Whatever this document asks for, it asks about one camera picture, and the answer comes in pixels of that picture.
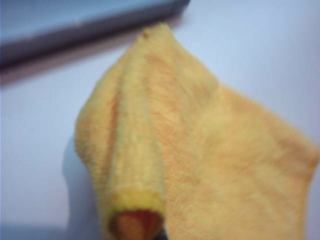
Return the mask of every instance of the yellow towel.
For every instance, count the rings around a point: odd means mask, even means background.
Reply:
[[[159,24],[107,71],[75,147],[105,239],[297,240],[319,152],[217,79]]]

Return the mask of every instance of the microfiber cloth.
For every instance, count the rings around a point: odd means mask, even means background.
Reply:
[[[165,24],[145,29],[82,108],[75,148],[104,239],[299,240],[319,151],[221,85]]]

